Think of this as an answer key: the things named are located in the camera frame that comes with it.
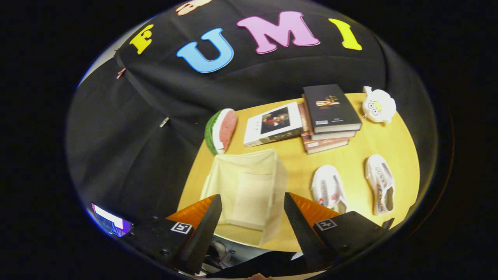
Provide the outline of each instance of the canvas storage box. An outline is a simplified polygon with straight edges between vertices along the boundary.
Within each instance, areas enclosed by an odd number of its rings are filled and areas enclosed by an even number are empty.
[[[287,170],[275,149],[247,154],[218,154],[201,198],[220,194],[223,210],[215,234],[260,246],[280,231]]]

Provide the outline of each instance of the pink watermelon flesh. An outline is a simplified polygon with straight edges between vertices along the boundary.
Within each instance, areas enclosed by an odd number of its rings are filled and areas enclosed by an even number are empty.
[[[220,141],[223,143],[224,150],[227,150],[230,145],[230,140],[232,139],[232,134],[234,133],[238,118],[235,111],[230,110],[221,123]]]

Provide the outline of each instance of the pink letter m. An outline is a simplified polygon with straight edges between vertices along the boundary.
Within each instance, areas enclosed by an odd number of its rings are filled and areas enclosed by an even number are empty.
[[[251,16],[237,22],[237,26],[245,27],[256,40],[257,53],[269,53],[277,49],[268,41],[272,38],[284,47],[289,46],[290,33],[294,35],[292,43],[296,46],[314,46],[320,41],[313,36],[303,21],[303,14],[298,11],[283,11],[278,15],[278,25],[268,22],[259,16]]]

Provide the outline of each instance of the watermelon slice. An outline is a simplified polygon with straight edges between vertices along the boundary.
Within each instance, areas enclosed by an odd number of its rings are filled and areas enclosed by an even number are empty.
[[[237,120],[237,114],[233,109],[223,109],[209,119],[204,130],[204,139],[213,155],[226,152],[237,125]]]

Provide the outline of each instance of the blue letter u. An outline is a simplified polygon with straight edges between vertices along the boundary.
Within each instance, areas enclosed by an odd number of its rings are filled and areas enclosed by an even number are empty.
[[[215,60],[207,60],[197,49],[197,43],[191,42],[183,46],[176,56],[183,57],[197,72],[209,73],[225,67],[234,57],[232,46],[221,35],[221,28],[215,28],[201,36],[202,40],[210,40],[218,49],[220,56]]]

